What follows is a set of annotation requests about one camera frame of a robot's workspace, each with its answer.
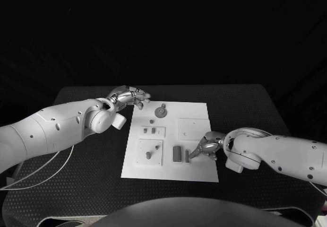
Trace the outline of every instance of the dark curtain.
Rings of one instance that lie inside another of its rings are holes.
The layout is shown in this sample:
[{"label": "dark curtain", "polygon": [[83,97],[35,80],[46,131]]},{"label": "dark curtain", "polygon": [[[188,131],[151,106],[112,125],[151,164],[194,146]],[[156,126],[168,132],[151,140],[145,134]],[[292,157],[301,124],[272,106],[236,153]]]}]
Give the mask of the dark curtain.
[{"label": "dark curtain", "polygon": [[322,1],[2,10],[0,125],[66,86],[257,83],[292,135],[327,142]]}]

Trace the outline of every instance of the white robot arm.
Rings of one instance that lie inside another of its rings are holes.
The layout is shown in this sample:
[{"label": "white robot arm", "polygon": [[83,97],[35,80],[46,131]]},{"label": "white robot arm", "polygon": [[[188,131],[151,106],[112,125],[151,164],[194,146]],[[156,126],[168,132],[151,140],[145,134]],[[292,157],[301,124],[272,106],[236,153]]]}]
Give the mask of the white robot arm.
[{"label": "white robot arm", "polygon": [[216,159],[220,148],[227,156],[226,167],[237,173],[243,168],[257,169],[263,160],[277,173],[327,185],[327,144],[240,128],[227,135],[205,133],[190,158],[203,153]]},{"label": "white robot arm", "polygon": [[116,112],[126,104],[141,110],[149,97],[138,88],[120,86],[106,98],[50,106],[0,127],[0,173],[28,158],[67,149],[110,125],[120,129],[125,118]]}]

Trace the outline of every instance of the white cable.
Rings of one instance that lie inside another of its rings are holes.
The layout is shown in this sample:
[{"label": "white cable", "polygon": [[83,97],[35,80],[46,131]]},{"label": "white cable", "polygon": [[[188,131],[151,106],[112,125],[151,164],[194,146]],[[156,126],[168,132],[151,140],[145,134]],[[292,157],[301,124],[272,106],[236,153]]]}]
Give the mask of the white cable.
[{"label": "white cable", "polygon": [[327,197],[327,194],[316,188],[316,186],[309,182],[309,184],[313,186],[313,188],[321,192],[321,194]]},{"label": "white cable", "polygon": [[70,158],[70,155],[71,155],[71,152],[73,152],[73,146],[71,146],[71,150],[70,150],[70,154],[69,154],[69,156],[67,156],[67,158],[66,158],[66,161],[64,161],[64,163],[63,163],[63,166],[60,167],[60,169],[56,171],[56,173],[44,180],[44,181],[41,181],[40,183],[37,183],[37,184],[34,184],[33,186],[28,186],[28,187],[25,187],[25,188],[8,188],[7,189],[7,187],[10,187],[10,186],[12,186],[14,184],[17,184],[18,182],[21,182],[25,178],[28,178],[47,164],[48,164],[48,162],[54,159],[54,157],[57,156],[57,154],[59,154],[59,152],[56,153],[56,155],[50,158],[50,160],[46,162],[46,164],[30,174],[30,175],[27,175],[24,178],[21,178],[18,181],[15,181],[12,184],[10,184],[10,185],[7,185],[7,186],[4,186],[2,188],[0,188],[0,191],[8,191],[8,190],[21,190],[21,189],[27,189],[27,188],[33,188],[34,186],[37,186],[37,185],[40,185],[41,183],[44,183],[50,178],[53,178],[54,177],[54,175],[59,173],[59,171],[61,170],[61,168],[64,167],[64,165],[66,165],[66,162],[67,162],[67,160],[69,160],[69,158]]}]

